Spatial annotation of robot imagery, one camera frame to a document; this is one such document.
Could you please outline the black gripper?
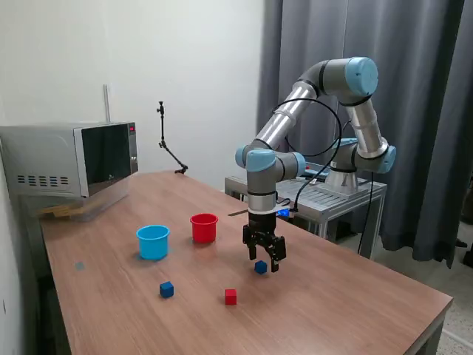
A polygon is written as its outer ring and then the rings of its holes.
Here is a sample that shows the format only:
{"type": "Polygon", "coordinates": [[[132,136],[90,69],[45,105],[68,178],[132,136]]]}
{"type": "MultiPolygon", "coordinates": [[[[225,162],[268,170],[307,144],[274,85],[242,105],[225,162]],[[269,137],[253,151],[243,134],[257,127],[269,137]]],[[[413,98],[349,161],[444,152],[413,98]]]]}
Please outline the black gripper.
{"type": "Polygon", "coordinates": [[[255,260],[257,247],[263,246],[270,256],[271,272],[279,270],[279,262],[286,258],[286,245],[283,236],[274,235],[276,229],[276,213],[248,213],[248,224],[243,226],[242,241],[248,249],[249,260],[255,260]]]}

